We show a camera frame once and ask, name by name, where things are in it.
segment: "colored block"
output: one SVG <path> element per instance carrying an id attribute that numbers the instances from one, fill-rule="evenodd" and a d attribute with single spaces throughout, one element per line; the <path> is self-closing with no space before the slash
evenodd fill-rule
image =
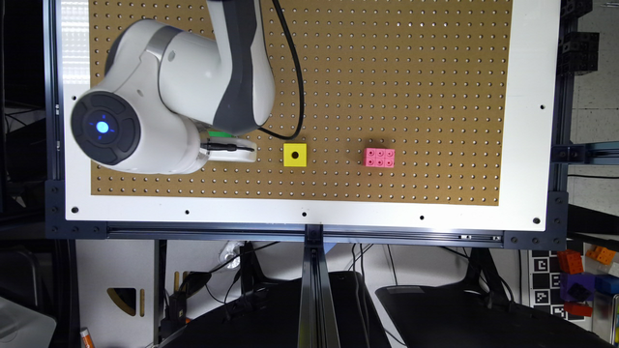
<path id="1" fill-rule="evenodd" d="M 366 148 L 364 151 L 364 166 L 393 168 L 395 163 L 395 150 Z"/>
<path id="2" fill-rule="evenodd" d="M 557 257 L 559 258 L 559 267 L 561 271 L 575 275 L 584 272 L 582 267 L 582 258 L 580 253 L 574 250 L 567 249 L 565 251 L 558 251 Z"/>
<path id="3" fill-rule="evenodd" d="M 596 289 L 596 277 L 592 274 L 583 273 L 579 275 L 561 274 L 560 296 L 564 301 L 593 301 L 593 293 Z M 589 296 L 582 299 L 570 295 L 569 291 L 575 284 L 579 284 L 589 291 Z"/>
<path id="4" fill-rule="evenodd" d="M 592 250 L 587 250 L 586 255 L 603 265 L 610 265 L 612 259 L 615 257 L 615 251 L 608 250 L 602 246 L 595 246 Z"/>
<path id="5" fill-rule="evenodd" d="M 614 275 L 596 276 L 596 290 L 610 295 L 619 294 L 619 278 Z"/>
<path id="6" fill-rule="evenodd" d="M 283 166 L 308 166 L 308 145 L 283 144 Z"/>
<path id="7" fill-rule="evenodd" d="M 611 262 L 610 265 L 599 264 L 598 271 L 604 272 L 611 276 L 619 276 L 619 264 Z"/>
<path id="8" fill-rule="evenodd" d="M 580 315 L 580 316 L 591 316 L 593 314 L 593 307 L 588 306 L 587 304 L 578 304 L 578 303 L 570 303 L 566 302 L 563 304 L 563 308 L 565 311 L 572 315 Z"/>

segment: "pink lego brick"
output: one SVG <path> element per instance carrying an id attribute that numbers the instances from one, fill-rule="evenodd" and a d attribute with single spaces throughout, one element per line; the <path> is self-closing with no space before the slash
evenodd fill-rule
<path id="1" fill-rule="evenodd" d="M 364 166 L 393 168 L 396 163 L 396 151 L 392 149 L 366 148 Z"/>

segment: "purple block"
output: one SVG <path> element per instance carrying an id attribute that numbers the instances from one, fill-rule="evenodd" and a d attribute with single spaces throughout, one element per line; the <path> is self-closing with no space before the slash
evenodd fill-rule
<path id="1" fill-rule="evenodd" d="M 596 291 L 596 276 L 588 273 L 582 273 L 577 275 L 568 275 L 566 273 L 561 274 L 561 299 L 563 301 L 577 301 L 574 297 L 568 294 L 570 288 L 574 284 L 580 284 L 585 289 L 591 291 L 591 295 L 587 298 L 587 301 L 593 301 L 593 293 Z"/>

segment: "white frame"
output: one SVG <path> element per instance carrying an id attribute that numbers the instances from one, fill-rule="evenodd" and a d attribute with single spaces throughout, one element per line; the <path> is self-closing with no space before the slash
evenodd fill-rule
<path id="1" fill-rule="evenodd" d="M 91 161 L 67 122 L 89 87 L 88 2 L 61 1 L 67 220 L 322 223 L 545 230 L 560 0 L 514 0 L 499 206 L 91 195 Z M 78 213 L 72 213 L 78 207 Z M 541 222 L 536 224 L 534 218 Z"/>

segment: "orange block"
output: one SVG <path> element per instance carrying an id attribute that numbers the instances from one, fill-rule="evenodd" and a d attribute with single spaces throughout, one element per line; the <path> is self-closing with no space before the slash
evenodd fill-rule
<path id="1" fill-rule="evenodd" d="M 593 314 L 593 307 L 588 306 L 587 304 L 579 304 L 579 303 L 564 303 L 563 309 L 570 314 L 580 315 L 580 316 L 591 316 Z"/>
<path id="2" fill-rule="evenodd" d="M 593 250 L 587 250 L 586 255 L 603 265 L 610 265 L 615 257 L 615 251 L 608 250 L 602 246 L 596 246 Z"/>
<path id="3" fill-rule="evenodd" d="M 559 267 L 561 271 L 575 275 L 584 272 L 582 267 L 582 258 L 580 253 L 574 250 L 567 249 L 565 251 L 558 251 L 557 256 L 559 258 Z"/>

